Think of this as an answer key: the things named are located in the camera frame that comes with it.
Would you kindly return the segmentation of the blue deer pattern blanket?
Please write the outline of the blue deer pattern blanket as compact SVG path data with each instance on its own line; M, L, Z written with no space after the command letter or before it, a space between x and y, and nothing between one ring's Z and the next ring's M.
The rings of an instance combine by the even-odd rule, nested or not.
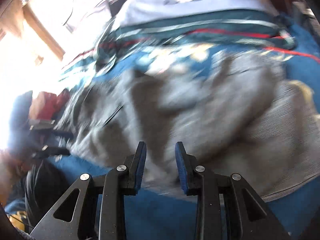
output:
M60 110L62 116L78 90L111 80L129 69L151 76L173 72L207 78L212 73L214 55L257 53L279 61L283 65L285 79L301 84L305 98L313 103L319 120L319 45L290 18L281 16L281 20L288 25L289 34L296 39L297 45L291 50L209 41L155 46L141 43L107 64L97 61L94 55L81 60L63 72L62 78L67 82L76 75L80 75L80 78L72 86L71 97ZM135 154L137 149L117 166L111 167L98 165L71 151L69 156L32 159L31 155L37 146L29 135L28 111L31 100L32 93L27 92L15 101L9 122L8 145L1 152L1 239L35 239L31 236L35 226L82 174L87 173L92 177L106 175L123 165L126 158ZM55 141L58 146L68 149L69 141ZM260 198L289 233L290 239L319 239L319 231L313 228L316 224L313 216L319 209L319 175L278 199L266 201ZM175 194L146 186L142 177L137 194L124 197L124 209L126 239L196 239L197 197L184 193L178 171Z

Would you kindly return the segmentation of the red cloth item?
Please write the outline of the red cloth item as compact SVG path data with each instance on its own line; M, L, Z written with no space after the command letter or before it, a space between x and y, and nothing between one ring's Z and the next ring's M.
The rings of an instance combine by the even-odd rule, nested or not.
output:
M32 100L29 108L29 118L33 120L52 120L70 98L68 89L64 89L59 95L39 92Z

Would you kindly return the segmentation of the grey denim pants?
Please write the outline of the grey denim pants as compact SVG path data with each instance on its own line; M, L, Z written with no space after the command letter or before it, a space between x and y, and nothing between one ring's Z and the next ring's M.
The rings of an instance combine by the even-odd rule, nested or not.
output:
M266 201L319 175L319 120L283 65L253 54L213 56L209 77L135 69L78 90L57 124L68 149L117 166L147 145L144 184L177 192L175 144L215 173L241 174Z

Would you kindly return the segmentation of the light blue teal pillow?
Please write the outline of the light blue teal pillow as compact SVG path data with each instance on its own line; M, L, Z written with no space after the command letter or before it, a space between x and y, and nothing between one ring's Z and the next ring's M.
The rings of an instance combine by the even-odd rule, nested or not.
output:
M204 41L288 50L297 45L271 0L126 0L94 58L107 64L141 43Z

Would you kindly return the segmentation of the wooden window frame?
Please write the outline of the wooden window frame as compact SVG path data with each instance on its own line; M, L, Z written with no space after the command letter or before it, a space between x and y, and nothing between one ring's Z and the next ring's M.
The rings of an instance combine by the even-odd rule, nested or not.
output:
M17 38L22 38L24 34L24 22L35 31L50 51L61 61L65 51L43 26L29 3L24 3L22 0L12 0L1 14L1 28Z

